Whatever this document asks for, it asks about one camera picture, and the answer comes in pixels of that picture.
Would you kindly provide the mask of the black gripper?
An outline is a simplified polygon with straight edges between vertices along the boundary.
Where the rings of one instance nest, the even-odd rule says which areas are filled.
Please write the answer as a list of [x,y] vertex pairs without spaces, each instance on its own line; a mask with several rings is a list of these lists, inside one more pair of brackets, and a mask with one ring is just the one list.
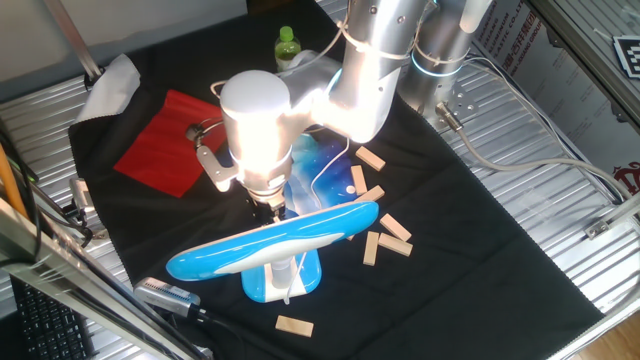
[[249,192],[249,203],[254,218],[260,224],[273,224],[285,219],[286,201],[283,192],[270,195],[258,195]]

